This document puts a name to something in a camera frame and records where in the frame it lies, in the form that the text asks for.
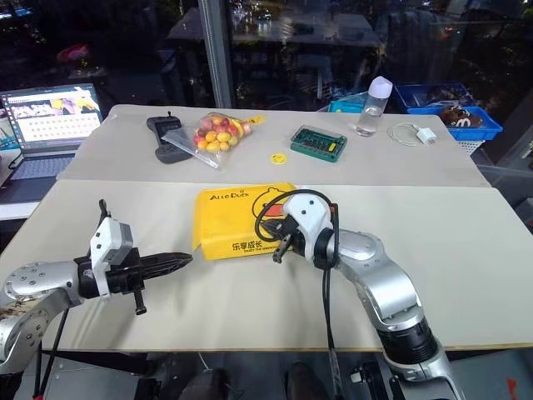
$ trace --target yellow sticker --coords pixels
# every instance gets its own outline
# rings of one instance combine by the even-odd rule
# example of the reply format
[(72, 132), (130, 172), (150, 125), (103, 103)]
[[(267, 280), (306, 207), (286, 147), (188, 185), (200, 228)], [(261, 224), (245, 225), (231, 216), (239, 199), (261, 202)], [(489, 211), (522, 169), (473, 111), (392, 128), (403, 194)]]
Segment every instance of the yellow sticker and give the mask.
[(256, 115), (255, 117), (245, 119), (245, 121), (251, 125), (257, 125), (258, 123), (264, 123), (265, 118), (262, 115)]
[(272, 154), (270, 156), (270, 161), (272, 161), (272, 164), (282, 165), (286, 163), (286, 155), (277, 152), (276, 154)]

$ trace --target yellow snack package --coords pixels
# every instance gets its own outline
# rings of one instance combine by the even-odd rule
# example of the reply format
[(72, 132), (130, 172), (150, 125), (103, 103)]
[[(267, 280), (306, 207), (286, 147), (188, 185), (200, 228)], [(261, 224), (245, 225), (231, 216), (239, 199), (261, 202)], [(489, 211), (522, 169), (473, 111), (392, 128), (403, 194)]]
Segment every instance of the yellow snack package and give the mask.
[[(273, 183), (202, 191), (194, 207), (192, 250), (202, 246), (207, 260), (273, 253), (279, 242), (263, 242), (254, 223), (265, 204), (294, 189), (290, 183)], [(283, 218), (285, 201), (272, 206), (264, 219)]]

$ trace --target game controller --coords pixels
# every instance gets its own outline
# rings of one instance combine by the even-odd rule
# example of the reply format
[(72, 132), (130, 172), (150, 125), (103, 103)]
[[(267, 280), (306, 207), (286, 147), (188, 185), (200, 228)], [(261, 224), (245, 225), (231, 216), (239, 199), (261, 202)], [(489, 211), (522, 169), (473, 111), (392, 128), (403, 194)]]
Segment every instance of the game controller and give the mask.
[(170, 111), (168, 112), (168, 117), (148, 118), (147, 126), (156, 134), (156, 140), (159, 147), (156, 149), (155, 153), (159, 161), (164, 164), (172, 164), (192, 157), (188, 152), (184, 152), (173, 144), (165, 142), (163, 139), (163, 136), (165, 136), (168, 131), (182, 127), (182, 122), (178, 117), (172, 116)]

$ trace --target laptop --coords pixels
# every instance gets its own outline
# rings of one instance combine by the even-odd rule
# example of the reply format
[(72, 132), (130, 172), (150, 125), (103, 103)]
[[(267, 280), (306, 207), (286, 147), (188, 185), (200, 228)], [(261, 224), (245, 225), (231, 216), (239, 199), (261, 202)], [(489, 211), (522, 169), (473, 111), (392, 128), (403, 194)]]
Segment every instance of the laptop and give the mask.
[(22, 161), (0, 187), (0, 203), (42, 200), (77, 148), (100, 126), (90, 83), (0, 92)]

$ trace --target water bottle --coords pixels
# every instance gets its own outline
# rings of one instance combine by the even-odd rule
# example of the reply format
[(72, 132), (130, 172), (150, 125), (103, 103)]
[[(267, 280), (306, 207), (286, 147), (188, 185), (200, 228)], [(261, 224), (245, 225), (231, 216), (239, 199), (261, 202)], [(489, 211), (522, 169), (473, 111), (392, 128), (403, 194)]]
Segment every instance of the water bottle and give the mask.
[(388, 101), (391, 92), (392, 83), (388, 79), (377, 77), (372, 81), (368, 88), (368, 96), (366, 97), (363, 112), (357, 123), (357, 133), (365, 138), (376, 133), (377, 124), (385, 110), (386, 102)]

